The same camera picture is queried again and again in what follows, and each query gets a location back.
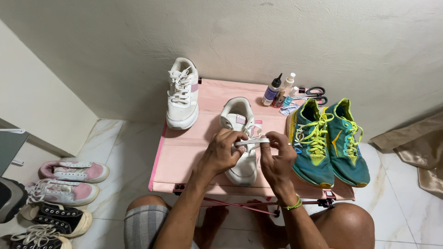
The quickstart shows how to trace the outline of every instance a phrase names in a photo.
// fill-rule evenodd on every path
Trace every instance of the marble floor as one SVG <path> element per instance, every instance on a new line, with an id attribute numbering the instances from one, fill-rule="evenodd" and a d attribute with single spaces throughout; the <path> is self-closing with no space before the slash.
<path id="1" fill-rule="evenodd" d="M 109 177 L 98 183 L 100 194 L 85 206 L 94 217 L 91 228 L 73 239 L 73 248 L 121 249 L 123 219 L 128 204 L 138 196 L 156 194 L 169 205 L 174 194 L 148 191 L 148 182 L 163 124 L 100 120 L 83 146 L 79 160 L 105 163 Z M 376 249 L 443 249 L 443 200 L 421 190 L 417 170 L 400 161 L 394 152 L 381 154 L 368 144 L 360 145 L 371 174 L 371 183 L 355 189 L 356 201 L 375 222 Z M 229 202 L 262 197 L 217 196 Z M 305 205 L 308 212 L 323 208 Z M 262 248 L 255 221 L 249 211 L 229 209 L 213 248 Z M 201 225 L 201 208 L 198 224 Z M 283 225 L 282 217 L 275 223 Z"/>

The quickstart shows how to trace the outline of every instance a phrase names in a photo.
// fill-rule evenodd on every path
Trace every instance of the gray shorts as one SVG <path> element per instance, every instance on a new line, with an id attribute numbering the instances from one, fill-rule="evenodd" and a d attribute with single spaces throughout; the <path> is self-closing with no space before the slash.
<path id="1" fill-rule="evenodd" d="M 162 205 L 139 206 L 126 212 L 124 218 L 124 247 L 151 249 L 166 221 L 169 210 Z M 191 249 L 198 249 L 192 241 Z"/>

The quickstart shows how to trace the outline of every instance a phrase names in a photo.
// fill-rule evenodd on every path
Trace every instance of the green running shoe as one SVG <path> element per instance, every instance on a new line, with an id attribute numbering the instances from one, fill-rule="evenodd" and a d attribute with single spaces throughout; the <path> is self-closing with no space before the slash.
<path id="1" fill-rule="evenodd" d="M 323 110 L 323 113 L 334 116 L 327 126 L 327 146 L 335 175 L 353 187 L 365 187 L 370 176 L 368 166 L 358 148 L 363 129 L 354 122 L 350 107 L 351 101 L 344 98 Z M 356 142 L 354 135 L 359 129 L 360 138 Z"/>
<path id="2" fill-rule="evenodd" d="M 326 123 L 333 117 L 327 117 L 310 98 L 286 119 L 289 141 L 298 154 L 292 169 L 303 181 L 323 189 L 334 186 L 326 149 Z"/>

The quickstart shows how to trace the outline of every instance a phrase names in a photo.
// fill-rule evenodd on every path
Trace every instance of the pink and white sneaker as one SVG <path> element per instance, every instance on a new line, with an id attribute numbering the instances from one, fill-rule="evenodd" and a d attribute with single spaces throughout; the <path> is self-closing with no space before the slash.
<path id="1" fill-rule="evenodd" d="M 100 189 L 89 183 L 43 179 L 25 187 L 27 203 L 52 202 L 66 206 L 83 206 L 91 203 Z"/>
<path id="2" fill-rule="evenodd" d="M 50 161 L 40 167 L 43 176 L 60 181 L 99 183 L 109 175 L 109 168 L 96 162 Z"/>

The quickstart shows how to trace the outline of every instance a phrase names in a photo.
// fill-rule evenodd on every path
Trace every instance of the neon yellow shoelace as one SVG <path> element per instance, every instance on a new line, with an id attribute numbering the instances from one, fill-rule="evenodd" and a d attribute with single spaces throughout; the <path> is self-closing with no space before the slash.
<path id="1" fill-rule="evenodd" d="M 348 147 L 348 149 L 345 150 L 345 152 L 346 153 L 352 153 L 352 154 L 356 155 L 357 154 L 357 144 L 360 143 L 361 138 L 363 137 L 363 128 L 358 126 L 354 121 L 349 121 L 349 122 L 352 125 L 352 128 L 349 129 L 349 131 L 351 131 L 352 133 L 351 133 L 351 136 L 348 137 L 348 141 L 349 142 L 348 142 L 348 144 L 346 144 L 346 147 Z M 361 130 L 360 138 L 358 139 L 358 142 L 355 142 L 354 135 L 358 132 L 358 129 Z"/>
<path id="2" fill-rule="evenodd" d="M 325 114 L 321 115 L 319 121 L 303 125 L 302 127 L 300 127 L 297 130 L 296 134 L 299 134 L 299 131 L 302 130 L 304 127 L 307 127 L 307 126 L 315 126 L 315 127 L 314 127 L 314 130 L 308 136 L 306 136 L 302 140 L 299 140 L 298 142 L 301 144 L 309 144 L 309 146 L 311 148 L 308 150 L 308 152 L 318 151 L 318 152 L 316 152 L 316 154 L 319 153 L 319 154 L 325 155 L 326 154 L 326 149 L 325 149 L 326 138 L 323 135 L 328 133 L 328 131 L 322 130 L 322 128 L 326 124 L 326 122 L 329 122 L 333 119 L 334 119 L 333 114 L 325 113 Z"/>

